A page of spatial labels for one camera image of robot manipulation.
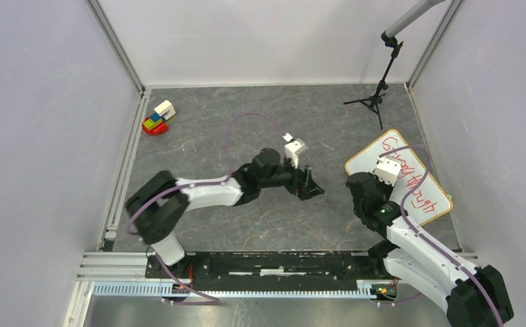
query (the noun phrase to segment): marble-patterned floor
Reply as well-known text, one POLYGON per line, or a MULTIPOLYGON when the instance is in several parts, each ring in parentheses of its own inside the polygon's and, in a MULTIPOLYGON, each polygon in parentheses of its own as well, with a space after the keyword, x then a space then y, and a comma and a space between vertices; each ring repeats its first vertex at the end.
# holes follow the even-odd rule
MULTIPOLYGON (((326 193, 300 201, 285 189, 265 189, 261 196, 237 207, 202 208, 186 213, 175 228, 187 251, 361 250, 381 240, 355 218, 345 187, 345 162, 383 132, 377 116, 347 100, 372 94, 374 84, 155 89, 148 112, 171 101, 177 118, 160 136, 140 135, 127 188, 127 198, 160 170, 180 178, 215 178, 228 171, 223 139, 230 119, 260 112, 278 121, 309 149, 302 165, 326 193)), ((410 144, 424 138, 401 84, 390 85, 380 105, 384 131, 397 129, 410 144)), ((271 147, 283 153, 283 139, 264 119, 248 116, 232 130, 233 170, 271 147)), ((146 246, 126 235, 123 211, 113 251, 144 251, 146 246)), ((426 229, 450 248, 457 238, 449 216, 426 229)))

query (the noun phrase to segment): white enclosure wall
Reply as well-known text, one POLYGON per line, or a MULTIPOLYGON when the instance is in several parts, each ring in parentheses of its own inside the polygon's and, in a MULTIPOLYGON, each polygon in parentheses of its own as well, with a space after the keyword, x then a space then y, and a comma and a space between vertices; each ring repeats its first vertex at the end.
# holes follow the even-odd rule
MULTIPOLYGON (((382 32, 418 0, 100 0, 147 85, 378 82, 382 32)), ((448 1, 398 34, 405 82, 448 1)))
POLYGON ((0 326, 60 326, 137 92, 85 1, 0 0, 0 326))
POLYGON ((463 244, 526 326, 526 1, 466 1, 414 97, 463 244))

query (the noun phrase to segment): yellow block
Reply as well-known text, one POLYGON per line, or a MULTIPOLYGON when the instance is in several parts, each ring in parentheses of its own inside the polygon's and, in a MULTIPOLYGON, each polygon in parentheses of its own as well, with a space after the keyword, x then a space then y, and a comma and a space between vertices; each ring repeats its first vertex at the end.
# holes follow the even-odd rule
POLYGON ((151 130, 151 129, 159 126, 159 124, 162 123, 162 122, 163 121, 161 119, 159 119, 158 121, 153 121, 152 119, 147 119, 144 122, 142 122, 142 124, 145 126, 145 128, 147 128, 148 130, 151 130))

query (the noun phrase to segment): blue block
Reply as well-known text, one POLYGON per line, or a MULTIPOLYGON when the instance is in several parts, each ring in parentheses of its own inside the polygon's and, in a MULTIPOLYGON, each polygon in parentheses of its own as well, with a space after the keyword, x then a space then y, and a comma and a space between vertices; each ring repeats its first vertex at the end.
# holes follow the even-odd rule
POLYGON ((152 114, 150 117, 149 117, 152 121, 158 121, 161 119, 161 117, 159 116, 159 114, 157 114, 156 112, 154 114, 152 114))

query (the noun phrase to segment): white cube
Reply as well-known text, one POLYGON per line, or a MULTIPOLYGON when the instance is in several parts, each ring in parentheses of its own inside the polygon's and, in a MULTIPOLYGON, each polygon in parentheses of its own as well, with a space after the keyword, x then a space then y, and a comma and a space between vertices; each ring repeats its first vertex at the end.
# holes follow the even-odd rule
POLYGON ((169 100, 165 100, 160 105, 156 106, 155 112, 166 121, 174 117, 176 114, 174 107, 169 100))
POLYGON ((380 179, 380 181, 395 186, 397 177, 401 171, 401 162, 393 157, 377 158, 377 166, 373 173, 380 179))

